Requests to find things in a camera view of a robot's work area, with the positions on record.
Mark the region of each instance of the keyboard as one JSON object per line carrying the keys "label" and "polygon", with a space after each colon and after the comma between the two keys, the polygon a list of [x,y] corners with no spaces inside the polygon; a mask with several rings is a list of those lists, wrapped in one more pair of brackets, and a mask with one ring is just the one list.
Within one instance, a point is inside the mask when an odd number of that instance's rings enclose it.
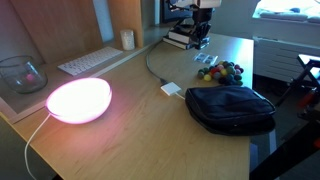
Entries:
{"label": "keyboard", "polygon": [[123,51],[107,46],[90,54],[86,54],[82,57],[61,64],[58,68],[72,76],[76,76],[121,53],[123,53]]}

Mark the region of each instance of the glowing pink lamp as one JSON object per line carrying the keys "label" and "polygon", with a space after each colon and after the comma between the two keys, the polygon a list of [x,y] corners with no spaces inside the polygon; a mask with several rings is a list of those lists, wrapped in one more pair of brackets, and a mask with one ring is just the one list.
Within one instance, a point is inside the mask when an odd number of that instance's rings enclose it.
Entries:
{"label": "glowing pink lamp", "polygon": [[111,101],[109,84],[99,78],[83,78],[66,83],[50,94],[46,107],[56,119],[82,124],[104,113]]}

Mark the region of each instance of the black pouch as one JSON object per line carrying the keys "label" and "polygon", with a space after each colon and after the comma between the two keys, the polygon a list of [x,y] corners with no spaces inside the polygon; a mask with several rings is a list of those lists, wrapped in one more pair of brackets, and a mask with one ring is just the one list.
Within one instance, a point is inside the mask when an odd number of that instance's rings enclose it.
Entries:
{"label": "black pouch", "polygon": [[185,102],[191,116],[211,133],[252,136],[275,128],[274,105],[248,87],[189,88]]}

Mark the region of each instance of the window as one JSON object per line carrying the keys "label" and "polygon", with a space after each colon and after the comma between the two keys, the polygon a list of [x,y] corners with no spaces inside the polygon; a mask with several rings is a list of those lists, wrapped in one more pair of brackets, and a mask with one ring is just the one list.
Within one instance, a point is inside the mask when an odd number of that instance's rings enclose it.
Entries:
{"label": "window", "polygon": [[320,24],[320,0],[261,0],[255,17]]}

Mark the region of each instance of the stack of books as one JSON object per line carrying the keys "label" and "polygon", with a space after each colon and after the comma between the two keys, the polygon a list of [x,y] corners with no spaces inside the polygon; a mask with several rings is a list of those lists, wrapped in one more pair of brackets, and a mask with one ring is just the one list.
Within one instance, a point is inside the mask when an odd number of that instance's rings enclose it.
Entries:
{"label": "stack of books", "polygon": [[169,31],[168,35],[164,36],[162,39],[163,41],[182,49],[190,49],[194,46],[191,43],[189,36],[174,31]]}

